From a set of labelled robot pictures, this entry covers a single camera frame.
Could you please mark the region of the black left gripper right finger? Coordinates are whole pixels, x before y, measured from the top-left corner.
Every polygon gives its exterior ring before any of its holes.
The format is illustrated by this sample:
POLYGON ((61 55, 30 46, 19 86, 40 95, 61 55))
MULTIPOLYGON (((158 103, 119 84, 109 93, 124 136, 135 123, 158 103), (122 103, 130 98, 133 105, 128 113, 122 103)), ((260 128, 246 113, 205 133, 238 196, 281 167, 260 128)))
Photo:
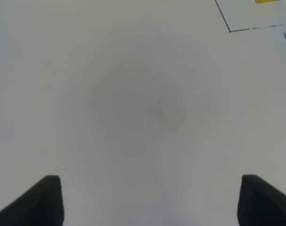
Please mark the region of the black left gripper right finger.
POLYGON ((286 226, 286 195, 257 175, 243 175, 237 219, 240 226, 286 226))

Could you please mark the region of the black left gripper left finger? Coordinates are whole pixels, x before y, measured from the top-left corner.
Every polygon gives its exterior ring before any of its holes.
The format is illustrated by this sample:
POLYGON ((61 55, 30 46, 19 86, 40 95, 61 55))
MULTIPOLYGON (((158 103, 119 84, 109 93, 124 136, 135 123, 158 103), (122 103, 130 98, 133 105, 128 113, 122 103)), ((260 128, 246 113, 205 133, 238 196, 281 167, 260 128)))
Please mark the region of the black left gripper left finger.
POLYGON ((0 210, 0 226, 62 226, 64 202, 58 175, 47 175, 0 210))

